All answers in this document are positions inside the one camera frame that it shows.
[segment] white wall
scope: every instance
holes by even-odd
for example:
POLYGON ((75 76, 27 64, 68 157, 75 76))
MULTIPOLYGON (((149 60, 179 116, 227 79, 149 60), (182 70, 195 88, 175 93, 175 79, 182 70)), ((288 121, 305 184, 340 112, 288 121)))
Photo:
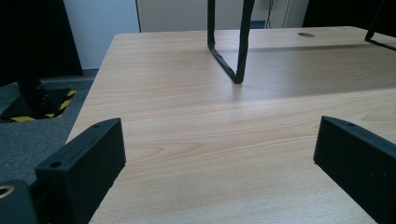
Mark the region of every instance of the white wall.
MULTIPOLYGON (((271 24, 283 26, 290 0, 275 0, 271 24)), ((239 29, 243 0, 217 0, 216 29, 239 29)), ((252 20, 267 20, 269 0, 256 0, 252 20)), ((206 30, 207 0, 137 0, 142 32, 206 30)))
POLYGON ((83 69, 99 68, 114 35, 139 32, 135 0, 64 0, 83 69))
POLYGON ((290 0, 284 28, 303 27, 309 0, 290 0))

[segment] black plastic bracket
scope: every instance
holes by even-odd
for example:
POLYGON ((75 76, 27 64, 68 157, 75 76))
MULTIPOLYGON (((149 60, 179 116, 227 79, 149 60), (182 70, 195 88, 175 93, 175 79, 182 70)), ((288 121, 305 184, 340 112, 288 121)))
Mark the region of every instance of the black plastic bracket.
POLYGON ((218 63, 235 84, 241 84, 244 81, 245 68, 248 56, 248 35, 250 32, 250 19, 253 11, 255 0, 244 0, 241 30, 239 36, 238 65, 236 73, 228 65, 223 57, 216 50, 215 45, 215 17, 216 17, 216 0, 207 0, 207 46, 216 58, 218 63))
POLYGON ((315 163, 378 223, 396 223, 396 145, 356 124, 321 119, 315 163))
POLYGON ((0 223, 88 223, 125 162, 120 119, 92 125, 37 165, 29 188, 0 183, 0 223))

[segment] black object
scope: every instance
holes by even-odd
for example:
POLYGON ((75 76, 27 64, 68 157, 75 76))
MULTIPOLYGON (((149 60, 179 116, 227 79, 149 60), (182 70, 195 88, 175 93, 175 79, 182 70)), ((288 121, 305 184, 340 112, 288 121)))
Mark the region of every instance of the black object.
POLYGON ((21 93, 1 118, 56 114, 70 90, 48 92, 39 78, 69 75, 82 69, 64 2, 0 1, 0 86, 16 81, 21 93))
POLYGON ((250 31, 250 18, 253 11, 255 0, 244 0, 241 30, 239 36, 239 53, 238 65, 236 73, 225 62, 218 51, 215 49, 215 15, 216 15, 216 0, 207 0, 207 46, 216 58, 218 63, 230 77, 235 84, 241 84, 244 81, 245 68, 248 56, 248 34, 250 31))
POLYGON ((396 145, 353 123, 323 117, 314 161, 376 222, 396 223, 396 145))
POLYGON ((92 125, 37 165, 30 188, 0 183, 0 223, 88 223, 124 165, 120 119, 92 125))
MULTIPOLYGON (((309 0, 304 27, 356 26, 368 30, 382 0, 309 0)), ((396 37, 396 1, 387 1, 376 31, 396 37)))
POLYGON ((374 17, 374 19, 373 19, 373 22, 372 22, 372 24, 370 25, 370 28, 369 28, 369 30, 367 31, 366 37, 364 37, 364 40, 367 41, 367 42, 369 42, 369 43, 378 45, 378 46, 380 46, 380 47, 383 47, 383 48, 386 48, 386 49, 391 49, 391 50, 395 50, 395 51, 396 51, 396 48, 394 48, 394 47, 392 47, 392 46, 389 46, 389 45, 386 45, 386 44, 383 44, 383 43, 376 42, 375 40, 372 39, 373 36, 374 36, 375 30, 376 30, 376 26, 378 25, 378 18, 381 16, 381 12, 384 10, 384 8, 387 7, 387 3, 388 3, 388 2, 389 2, 389 1, 386 1, 386 0, 383 0, 383 1, 382 1, 381 5, 379 6, 378 11, 377 11, 376 14, 375 14, 375 17, 374 17))

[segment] wooden table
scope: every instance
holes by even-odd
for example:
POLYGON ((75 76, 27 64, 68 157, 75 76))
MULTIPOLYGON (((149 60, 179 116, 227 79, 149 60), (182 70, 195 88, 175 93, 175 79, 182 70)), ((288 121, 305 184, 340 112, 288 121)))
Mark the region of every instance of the wooden table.
MULTIPOLYGON (((374 222, 313 162, 323 115, 396 142, 396 52, 364 35, 252 30, 242 85, 206 32, 117 35, 70 135, 122 119, 127 163, 92 223, 374 222)), ((216 36, 235 68, 238 31, 216 36)))

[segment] yellow and black hazard tape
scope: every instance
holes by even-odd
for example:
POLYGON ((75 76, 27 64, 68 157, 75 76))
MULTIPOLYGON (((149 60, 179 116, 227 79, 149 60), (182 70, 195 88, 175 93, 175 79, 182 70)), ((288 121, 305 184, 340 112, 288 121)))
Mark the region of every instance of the yellow and black hazard tape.
POLYGON ((13 122, 25 122, 25 121, 31 121, 35 119, 53 119, 53 118, 60 118, 64 111, 66 110, 67 106, 70 104, 72 101, 73 96, 76 94, 77 91, 70 91, 67 93, 67 97, 64 99, 64 102, 56 111, 54 114, 46 114, 43 117, 37 118, 37 117, 32 117, 32 116, 20 116, 20 117, 15 117, 15 118, 9 118, 13 122))

